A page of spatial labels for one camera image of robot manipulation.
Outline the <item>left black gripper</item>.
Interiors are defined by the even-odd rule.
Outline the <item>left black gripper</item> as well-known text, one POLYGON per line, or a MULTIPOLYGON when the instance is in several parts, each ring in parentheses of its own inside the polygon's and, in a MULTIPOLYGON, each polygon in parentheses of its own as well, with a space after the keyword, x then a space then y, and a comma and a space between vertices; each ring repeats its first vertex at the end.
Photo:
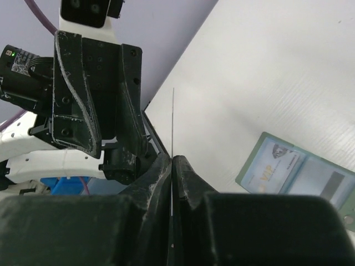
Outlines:
POLYGON ((134 182, 148 150, 142 53, 61 30, 52 57, 7 45, 1 99, 25 113, 1 131, 1 172, 14 182, 59 176, 134 182))

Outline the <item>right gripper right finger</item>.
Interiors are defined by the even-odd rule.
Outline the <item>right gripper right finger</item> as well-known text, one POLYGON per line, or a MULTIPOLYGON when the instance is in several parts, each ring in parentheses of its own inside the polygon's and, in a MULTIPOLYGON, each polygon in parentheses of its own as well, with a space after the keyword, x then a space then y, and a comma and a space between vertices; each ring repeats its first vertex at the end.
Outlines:
POLYGON ((335 208, 315 196, 220 193, 172 162, 176 265, 353 265, 335 208))

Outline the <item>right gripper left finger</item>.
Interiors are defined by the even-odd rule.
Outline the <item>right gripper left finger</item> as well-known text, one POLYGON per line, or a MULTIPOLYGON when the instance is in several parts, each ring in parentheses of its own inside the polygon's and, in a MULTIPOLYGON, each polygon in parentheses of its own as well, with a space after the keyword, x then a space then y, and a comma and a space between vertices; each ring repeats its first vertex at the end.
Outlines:
POLYGON ((166 265, 170 176, 159 154, 117 195, 5 198, 1 264, 166 265))

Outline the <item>silver credit card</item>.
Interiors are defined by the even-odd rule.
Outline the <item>silver credit card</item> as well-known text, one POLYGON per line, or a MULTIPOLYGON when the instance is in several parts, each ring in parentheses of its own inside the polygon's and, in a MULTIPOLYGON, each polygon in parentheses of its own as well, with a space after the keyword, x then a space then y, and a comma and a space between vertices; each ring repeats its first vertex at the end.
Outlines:
POLYGON ((353 189, 354 172, 309 157, 292 182, 288 194, 320 196, 340 209, 353 189))
POLYGON ((267 137, 244 174, 241 186, 250 193, 280 193, 304 157, 304 153, 267 137))
MULTIPOLYGON (((172 105, 171 105, 171 161, 174 158, 174 107, 175 107, 175 88, 172 91, 172 105)), ((171 170, 171 217, 173 217, 173 169, 171 170)))

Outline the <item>green leather card holder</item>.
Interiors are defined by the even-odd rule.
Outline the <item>green leather card holder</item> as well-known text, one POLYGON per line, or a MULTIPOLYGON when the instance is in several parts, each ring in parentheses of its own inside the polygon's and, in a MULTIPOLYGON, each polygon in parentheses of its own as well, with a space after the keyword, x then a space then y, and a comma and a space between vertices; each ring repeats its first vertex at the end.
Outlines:
MULTIPOLYGON (((238 185, 241 185, 241 180, 244 176, 244 174, 246 173, 248 167, 250 166, 253 158, 256 156, 256 153, 257 151, 260 149, 261 145, 262 145, 262 142, 264 141, 265 138, 271 138, 273 140, 276 140, 276 141, 279 141, 283 144, 286 144, 286 145, 289 145, 291 146, 292 148, 294 148, 295 150, 297 151, 300 151, 302 153, 304 153, 305 157, 303 159, 303 161, 299 164, 299 167, 298 169, 293 172, 293 176, 292 178, 290 179, 290 181, 288 181, 285 185, 285 189, 283 191, 281 191, 280 193, 274 193, 274 194, 281 194, 281 195, 289 195, 288 194, 288 190, 290 189, 291 187, 291 184, 292 182, 295 180, 295 177, 296 175, 298 174, 299 170, 301 169, 302 165, 306 162, 306 160, 309 158, 309 157, 313 157, 313 158, 318 158, 322 161, 325 161, 325 162, 328 162, 328 163, 331 163, 331 164, 334 164, 336 165, 335 163, 331 162, 331 161, 328 161, 324 158, 321 158, 309 151, 306 151, 298 146, 295 146, 287 141, 284 141, 274 135, 271 135, 267 132, 263 132, 260 136, 260 138, 258 139, 258 141, 256 142, 256 145, 255 147, 253 148, 253 150, 251 151, 249 157, 247 158, 245 164, 242 166, 241 168, 241 171, 239 172, 239 174, 237 175, 235 181, 238 185)), ((341 216, 342 220, 343 220, 343 223, 344 225, 346 226, 346 228, 349 230, 349 231, 354 231, 354 189, 353 191, 349 194, 349 197, 347 198, 347 200, 345 201, 345 203, 342 205, 342 207, 340 209, 337 209, 335 207, 335 209, 339 212, 339 215, 341 216)))

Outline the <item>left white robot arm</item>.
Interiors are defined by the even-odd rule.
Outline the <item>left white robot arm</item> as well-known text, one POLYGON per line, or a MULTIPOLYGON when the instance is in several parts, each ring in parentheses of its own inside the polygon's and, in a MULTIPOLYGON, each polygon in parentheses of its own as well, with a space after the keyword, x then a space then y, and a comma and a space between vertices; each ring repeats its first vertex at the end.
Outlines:
POLYGON ((1 99, 24 114, 1 130, 1 191, 47 194, 46 178, 129 185, 152 165, 140 106, 142 51, 58 31, 54 54, 1 54, 1 99))

